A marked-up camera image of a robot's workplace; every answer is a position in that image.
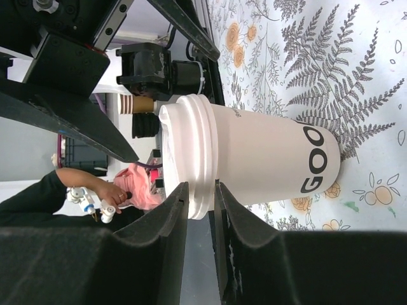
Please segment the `white cup lid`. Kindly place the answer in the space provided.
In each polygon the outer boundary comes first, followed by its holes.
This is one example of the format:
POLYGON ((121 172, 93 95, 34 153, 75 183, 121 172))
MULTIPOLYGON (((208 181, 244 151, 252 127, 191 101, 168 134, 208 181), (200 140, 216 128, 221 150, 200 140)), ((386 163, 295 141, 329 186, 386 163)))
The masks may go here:
POLYGON ((212 106, 204 95, 181 96, 160 108, 165 194, 189 187, 188 218, 200 220, 213 207, 218 136, 212 106))

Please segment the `background person hand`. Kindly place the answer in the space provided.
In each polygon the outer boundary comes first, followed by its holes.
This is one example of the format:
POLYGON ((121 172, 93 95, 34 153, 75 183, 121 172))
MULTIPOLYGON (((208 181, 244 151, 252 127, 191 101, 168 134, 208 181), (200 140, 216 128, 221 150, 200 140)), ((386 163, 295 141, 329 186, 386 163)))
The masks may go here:
POLYGON ((128 199, 126 191, 106 181, 102 181, 96 188, 95 193, 100 200, 112 206, 116 213, 121 214, 120 205, 128 199))

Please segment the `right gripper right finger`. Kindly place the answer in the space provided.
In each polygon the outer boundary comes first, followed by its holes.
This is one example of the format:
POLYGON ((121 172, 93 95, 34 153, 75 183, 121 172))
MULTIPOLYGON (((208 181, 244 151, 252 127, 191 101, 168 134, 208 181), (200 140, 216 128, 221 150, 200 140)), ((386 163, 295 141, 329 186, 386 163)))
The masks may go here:
POLYGON ((405 304, 406 234, 278 231, 215 183, 223 304, 405 304))

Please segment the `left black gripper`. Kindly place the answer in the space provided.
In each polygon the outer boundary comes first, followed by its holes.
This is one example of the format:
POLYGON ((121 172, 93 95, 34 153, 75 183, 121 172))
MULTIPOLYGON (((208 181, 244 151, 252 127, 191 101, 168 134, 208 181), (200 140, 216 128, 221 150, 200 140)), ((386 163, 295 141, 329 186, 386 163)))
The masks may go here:
POLYGON ((80 140, 119 161, 138 161, 109 117, 77 96, 90 95, 108 68, 106 49, 131 5, 1 1, 1 47, 32 58, 22 83, 1 79, 1 117, 80 140))

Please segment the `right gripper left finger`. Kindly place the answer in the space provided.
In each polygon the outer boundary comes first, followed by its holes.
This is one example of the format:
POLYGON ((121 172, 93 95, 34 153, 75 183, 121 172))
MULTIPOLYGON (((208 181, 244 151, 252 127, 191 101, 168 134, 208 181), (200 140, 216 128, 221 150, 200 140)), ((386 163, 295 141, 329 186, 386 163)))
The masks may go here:
POLYGON ((2 304, 178 304, 189 190, 112 233, 3 228, 2 304))

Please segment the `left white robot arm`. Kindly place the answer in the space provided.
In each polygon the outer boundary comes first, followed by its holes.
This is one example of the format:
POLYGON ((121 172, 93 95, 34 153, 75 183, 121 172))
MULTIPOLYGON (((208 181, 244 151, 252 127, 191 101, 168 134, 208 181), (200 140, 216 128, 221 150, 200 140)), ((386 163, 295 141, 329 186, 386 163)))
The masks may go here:
MULTIPOLYGON (((2 1, 1 116, 78 139, 123 162, 138 156, 90 101, 109 66, 107 47, 131 1, 2 1)), ((177 62, 168 46, 136 43, 117 55, 113 82, 132 97, 157 100, 209 87, 220 53, 191 1, 153 1, 153 8, 198 48, 198 62, 177 62)))

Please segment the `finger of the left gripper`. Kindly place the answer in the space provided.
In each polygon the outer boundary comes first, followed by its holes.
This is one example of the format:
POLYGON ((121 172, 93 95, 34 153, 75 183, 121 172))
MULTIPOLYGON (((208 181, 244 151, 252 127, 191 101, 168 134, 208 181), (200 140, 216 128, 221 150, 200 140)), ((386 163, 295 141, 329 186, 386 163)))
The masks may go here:
POLYGON ((208 59, 218 60, 220 52, 209 34, 201 26, 193 1, 148 0, 148 3, 208 59))

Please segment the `white paper coffee cup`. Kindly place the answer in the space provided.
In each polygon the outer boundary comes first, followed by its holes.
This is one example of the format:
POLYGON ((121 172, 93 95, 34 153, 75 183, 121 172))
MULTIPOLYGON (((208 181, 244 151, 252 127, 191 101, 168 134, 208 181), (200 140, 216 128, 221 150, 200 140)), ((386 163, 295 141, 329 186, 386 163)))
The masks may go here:
POLYGON ((333 134, 319 126, 213 105, 217 179, 239 203, 251 205, 327 190, 340 171, 333 134))

